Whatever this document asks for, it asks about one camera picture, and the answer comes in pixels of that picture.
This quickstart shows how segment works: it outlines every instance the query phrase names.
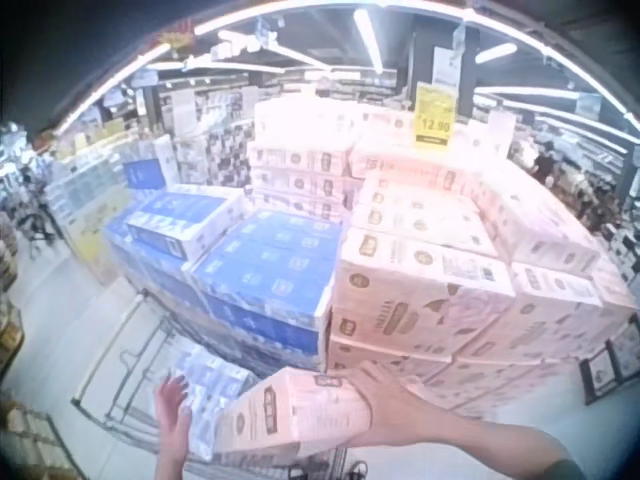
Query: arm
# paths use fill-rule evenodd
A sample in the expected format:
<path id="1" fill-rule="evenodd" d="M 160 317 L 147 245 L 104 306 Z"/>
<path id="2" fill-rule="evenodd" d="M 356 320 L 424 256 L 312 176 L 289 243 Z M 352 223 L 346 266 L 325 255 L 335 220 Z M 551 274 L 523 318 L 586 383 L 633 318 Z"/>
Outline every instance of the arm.
<path id="1" fill-rule="evenodd" d="M 461 417 L 411 393 L 389 372 L 369 362 L 347 378 L 372 410 L 371 429 L 349 446 L 451 445 L 487 467 L 519 479 L 539 477 L 570 458 L 557 440 L 539 430 Z"/>
<path id="2" fill-rule="evenodd" d="M 184 377 L 167 377 L 155 391 L 160 452 L 154 480 L 182 480 L 182 469 L 189 454 L 191 427 L 191 410 L 181 408 L 187 398 L 187 387 Z"/>

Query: signboard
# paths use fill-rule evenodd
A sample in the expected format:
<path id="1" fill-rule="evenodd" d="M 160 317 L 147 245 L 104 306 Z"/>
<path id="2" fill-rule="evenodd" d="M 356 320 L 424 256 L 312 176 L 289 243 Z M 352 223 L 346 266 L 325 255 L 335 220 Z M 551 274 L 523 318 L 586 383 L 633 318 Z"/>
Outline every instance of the signboard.
<path id="1" fill-rule="evenodd" d="M 132 88 L 153 87 L 158 84 L 158 71 L 151 68 L 141 68 L 133 74 Z"/>
<path id="2" fill-rule="evenodd" d="M 487 121 L 487 137 L 493 152 L 499 158 L 507 158 L 513 141 L 518 117 L 515 113 L 491 110 Z"/>
<path id="3" fill-rule="evenodd" d="M 447 147 L 456 120 L 457 95 L 449 88 L 418 82 L 414 114 L 417 147 Z"/>
<path id="4" fill-rule="evenodd" d="M 453 58 L 462 58 L 466 48 L 467 28 L 461 23 L 453 32 Z"/>
<path id="5" fill-rule="evenodd" d="M 458 96 L 462 62 L 453 50 L 435 47 L 433 49 L 433 74 L 431 83 L 453 91 Z"/>
<path id="6" fill-rule="evenodd" d="M 581 93 L 576 101 L 576 115 L 598 121 L 602 97 L 597 93 Z"/>

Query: white tissue package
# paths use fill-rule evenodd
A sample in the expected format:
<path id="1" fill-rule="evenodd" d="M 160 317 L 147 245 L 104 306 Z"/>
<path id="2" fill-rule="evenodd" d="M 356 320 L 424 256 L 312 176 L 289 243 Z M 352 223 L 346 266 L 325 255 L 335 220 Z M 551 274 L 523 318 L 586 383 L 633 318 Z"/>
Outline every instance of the white tissue package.
<path id="1" fill-rule="evenodd" d="M 197 260 L 244 214 L 241 189 L 174 185 L 127 220 L 131 236 L 182 260 Z"/>

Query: stacked product display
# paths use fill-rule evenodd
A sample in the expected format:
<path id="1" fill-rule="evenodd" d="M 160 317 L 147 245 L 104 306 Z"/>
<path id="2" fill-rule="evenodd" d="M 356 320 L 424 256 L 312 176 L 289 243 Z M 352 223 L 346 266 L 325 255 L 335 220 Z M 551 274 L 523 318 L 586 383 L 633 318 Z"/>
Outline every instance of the stacked product display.
<path id="1" fill-rule="evenodd" d="M 463 125 L 427 150 L 407 112 L 300 95 L 255 112 L 248 197 L 165 182 L 104 229 L 208 351 L 275 374 L 222 402 L 213 454 L 290 463 L 366 430 L 331 376 L 364 360 L 480 417 L 625 344 L 637 307 L 606 253 Z"/>

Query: supermarket aisle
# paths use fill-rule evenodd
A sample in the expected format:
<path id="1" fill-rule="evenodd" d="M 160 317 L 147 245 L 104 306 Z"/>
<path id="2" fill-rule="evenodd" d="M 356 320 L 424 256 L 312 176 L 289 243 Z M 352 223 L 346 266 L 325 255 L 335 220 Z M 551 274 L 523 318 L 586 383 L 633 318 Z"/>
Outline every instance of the supermarket aisle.
<path id="1" fill-rule="evenodd" d="M 20 258 L 20 267 L 11 294 L 22 310 L 26 337 L 3 389 L 51 415 L 88 477 L 151 478 L 151 454 L 120 444 L 70 404 L 90 363 L 132 301 L 133 291 L 124 280 L 105 291 L 66 249 L 48 251 L 33 262 L 28 256 Z M 155 321 L 145 315 L 135 320 L 117 347 L 135 344 Z M 104 411 L 123 374 L 117 358 L 109 357 L 106 364 L 87 393 L 87 405 L 96 413 Z"/>

